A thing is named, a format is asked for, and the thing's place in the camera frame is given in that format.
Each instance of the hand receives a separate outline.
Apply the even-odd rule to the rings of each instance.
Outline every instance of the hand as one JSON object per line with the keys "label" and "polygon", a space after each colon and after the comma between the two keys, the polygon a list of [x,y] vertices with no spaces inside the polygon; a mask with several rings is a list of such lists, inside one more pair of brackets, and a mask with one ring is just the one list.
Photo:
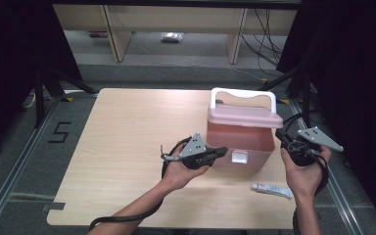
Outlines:
{"label": "hand", "polygon": [[[296,198],[313,198],[316,188],[322,180],[322,170],[318,164],[296,165],[285,149],[280,150],[286,169],[286,180]],[[322,146],[320,150],[326,162],[331,158],[331,151]]]}
{"label": "hand", "polygon": [[[185,145],[180,145],[172,155],[178,156],[184,147]],[[209,168],[209,165],[204,165],[198,169],[189,169],[182,162],[170,162],[161,183],[170,192],[178,190],[185,187],[191,179],[204,174]]]}

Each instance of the white label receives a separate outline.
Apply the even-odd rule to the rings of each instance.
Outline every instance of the white label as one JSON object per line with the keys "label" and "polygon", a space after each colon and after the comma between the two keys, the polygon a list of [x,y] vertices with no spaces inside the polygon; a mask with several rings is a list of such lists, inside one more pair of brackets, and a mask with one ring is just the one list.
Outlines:
{"label": "white label", "polygon": [[233,154],[231,155],[231,162],[235,164],[246,164],[249,155],[246,151],[237,151],[234,150]]}

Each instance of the finger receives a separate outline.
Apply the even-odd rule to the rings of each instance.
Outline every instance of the finger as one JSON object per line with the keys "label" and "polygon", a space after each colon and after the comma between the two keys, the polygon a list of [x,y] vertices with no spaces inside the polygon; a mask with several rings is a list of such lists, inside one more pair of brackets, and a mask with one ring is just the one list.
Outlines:
{"label": "finger", "polygon": [[203,175],[204,173],[207,172],[207,170],[209,170],[210,166],[209,165],[203,165],[201,166],[200,168],[196,169],[194,172],[195,172],[195,176],[200,176],[200,175]]}
{"label": "finger", "polygon": [[327,163],[331,159],[331,155],[332,155],[332,153],[331,153],[330,149],[328,149],[327,147],[325,147],[323,145],[320,147],[320,156],[322,156]]}
{"label": "finger", "polygon": [[181,145],[179,145],[176,149],[175,149],[175,151],[173,152],[173,156],[178,156],[180,153],[181,153],[181,151],[182,151],[182,149],[185,147],[185,145],[187,145],[186,143],[183,143],[183,144],[181,144]]}
{"label": "finger", "polygon": [[286,151],[284,148],[280,149],[280,156],[282,156],[283,164],[285,165],[285,167],[291,167],[295,165],[288,151]]}

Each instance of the pink cooler box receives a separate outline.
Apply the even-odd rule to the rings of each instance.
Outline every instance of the pink cooler box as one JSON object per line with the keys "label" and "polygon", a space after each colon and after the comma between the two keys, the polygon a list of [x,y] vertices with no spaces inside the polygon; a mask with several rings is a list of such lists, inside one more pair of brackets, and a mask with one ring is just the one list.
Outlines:
{"label": "pink cooler box", "polygon": [[[233,106],[215,101],[218,92],[247,99],[268,96],[271,110],[257,106]],[[207,145],[227,147],[227,154],[213,165],[260,170],[274,150],[271,128],[283,127],[283,119],[276,114],[276,98],[266,91],[214,88],[208,111]]]}

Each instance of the wrist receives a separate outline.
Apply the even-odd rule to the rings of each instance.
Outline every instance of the wrist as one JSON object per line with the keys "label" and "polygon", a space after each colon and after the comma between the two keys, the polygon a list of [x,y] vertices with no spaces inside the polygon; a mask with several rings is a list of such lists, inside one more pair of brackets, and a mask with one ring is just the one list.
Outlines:
{"label": "wrist", "polygon": [[307,206],[313,207],[314,197],[298,195],[298,196],[295,196],[295,202],[298,208],[307,207]]}
{"label": "wrist", "polygon": [[170,185],[171,184],[162,179],[155,187],[157,188],[158,192],[165,197],[166,195],[174,191],[174,189]]}

